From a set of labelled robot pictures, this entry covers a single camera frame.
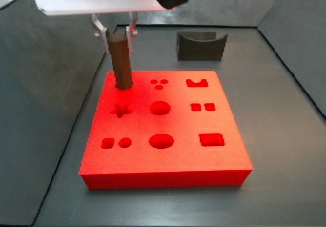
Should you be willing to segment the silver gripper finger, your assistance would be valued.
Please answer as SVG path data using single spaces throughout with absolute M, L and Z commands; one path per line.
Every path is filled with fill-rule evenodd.
M 107 41 L 107 28 L 103 26 L 102 22 L 99 21 L 99 16 L 97 14 L 91 16 L 91 24 L 95 29 L 95 37 L 101 40 L 103 44 L 105 52 L 110 53 L 109 41 Z
M 139 36 L 139 32 L 137 30 L 139 16 L 137 12 L 131 12 L 129 14 L 130 23 L 125 28 L 126 39 L 127 39 L 127 47 L 129 52 L 133 52 L 133 41 Z

